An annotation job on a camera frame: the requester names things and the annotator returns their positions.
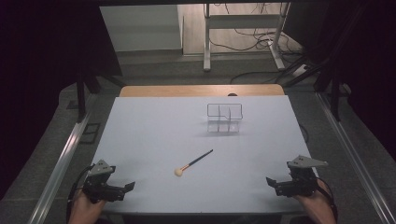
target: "wall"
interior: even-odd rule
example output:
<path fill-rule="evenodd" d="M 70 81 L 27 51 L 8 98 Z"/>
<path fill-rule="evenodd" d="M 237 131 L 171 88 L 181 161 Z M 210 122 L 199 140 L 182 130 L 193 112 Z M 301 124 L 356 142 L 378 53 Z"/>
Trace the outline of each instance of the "wall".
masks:
<path fill-rule="evenodd" d="M 181 49 L 176 5 L 101 7 L 115 51 Z"/>

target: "human hand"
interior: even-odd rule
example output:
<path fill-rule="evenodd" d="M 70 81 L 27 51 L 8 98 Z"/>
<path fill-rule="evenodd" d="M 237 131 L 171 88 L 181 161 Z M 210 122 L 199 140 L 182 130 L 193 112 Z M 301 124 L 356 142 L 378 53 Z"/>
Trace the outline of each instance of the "human hand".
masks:
<path fill-rule="evenodd" d="M 93 224 L 102 213 L 106 201 L 91 203 L 82 190 L 79 190 L 73 201 L 72 212 L 68 224 Z"/>
<path fill-rule="evenodd" d="M 318 179 L 318 185 L 330 193 L 330 190 Z M 330 203 L 327 198 L 319 191 L 315 192 L 311 196 L 293 196 L 300 204 L 304 207 L 305 212 L 308 216 L 317 224 L 335 224 L 334 214 L 330 208 Z"/>

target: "table surface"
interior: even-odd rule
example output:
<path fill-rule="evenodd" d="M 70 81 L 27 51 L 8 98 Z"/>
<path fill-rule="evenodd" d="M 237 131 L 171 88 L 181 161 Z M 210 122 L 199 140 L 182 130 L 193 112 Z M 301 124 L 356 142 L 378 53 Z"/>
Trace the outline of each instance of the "table surface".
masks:
<path fill-rule="evenodd" d="M 254 85 L 257 90 L 268 85 Z M 309 157 L 288 96 L 217 96 L 240 86 L 127 87 L 113 105 L 93 162 L 117 166 L 109 185 L 136 181 L 123 202 L 105 211 L 123 214 L 273 214 L 302 211 L 293 199 L 276 196 L 265 177 L 290 180 L 286 161 Z M 184 96 L 186 90 L 205 96 Z M 239 133 L 208 133 L 207 104 L 242 104 Z M 188 168 L 177 167 L 208 150 Z"/>

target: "black curtain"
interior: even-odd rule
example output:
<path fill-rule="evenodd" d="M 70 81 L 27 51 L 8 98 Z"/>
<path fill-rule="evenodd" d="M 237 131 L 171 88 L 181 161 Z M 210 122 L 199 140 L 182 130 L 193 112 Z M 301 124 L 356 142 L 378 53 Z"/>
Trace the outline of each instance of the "black curtain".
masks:
<path fill-rule="evenodd" d="M 121 75 L 99 7 L 53 2 L 1 3 L 0 197 L 31 156 L 60 91 L 76 82 L 77 72 Z"/>

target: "black cable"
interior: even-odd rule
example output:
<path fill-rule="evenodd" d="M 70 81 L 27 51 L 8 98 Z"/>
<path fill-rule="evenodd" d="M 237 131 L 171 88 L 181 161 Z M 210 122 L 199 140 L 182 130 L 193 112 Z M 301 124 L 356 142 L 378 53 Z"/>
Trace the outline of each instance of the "black cable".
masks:
<path fill-rule="evenodd" d="M 268 73 L 279 73 L 279 72 L 246 72 L 246 73 L 242 73 L 242 74 L 239 74 L 236 77 L 231 78 L 230 85 L 232 85 L 233 81 L 236 80 L 239 77 L 243 77 L 243 76 L 247 76 L 247 75 L 251 75 L 251 74 L 268 74 Z M 275 77 L 271 77 L 271 78 L 265 80 L 264 82 L 262 82 L 261 84 L 267 83 L 267 82 L 269 82 L 269 81 L 271 81 L 271 80 L 273 80 L 275 78 L 276 78 L 276 76 Z"/>
<path fill-rule="evenodd" d="M 72 188 L 70 189 L 69 196 L 67 197 L 66 223 L 69 223 L 70 215 L 72 213 L 73 198 L 76 193 L 76 190 L 78 189 L 77 188 L 78 182 L 86 172 L 92 169 L 93 166 L 94 165 L 85 167 L 84 170 L 81 173 L 79 173 L 76 182 L 73 184 Z"/>
<path fill-rule="evenodd" d="M 335 222 L 338 221 L 338 209 L 337 206 L 335 205 L 334 202 L 334 196 L 332 194 L 332 190 L 330 189 L 329 185 L 324 181 L 323 179 L 317 177 L 318 180 L 322 181 L 326 188 L 329 190 L 330 193 L 328 193 L 325 189 L 321 188 L 319 185 L 317 185 L 317 191 L 319 191 L 321 194 L 323 194 L 327 200 L 329 201 L 330 208 L 332 209 L 332 214 L 334 215 Z"/>
<path fill-rule="evenodd" d="M 308 134 L 308 131 L 306 130 L 306 128 L 305 128 L 301 123 L 298 123 L 298 126 L 300 126 L 300 128 L 304 131 L 304 133 L 305 133 L 305 138 L 304 138 L 304 140 L 305 140 L 306 143 L 308 143 L 308 142 L 309 142 L 309 134 Z"/>

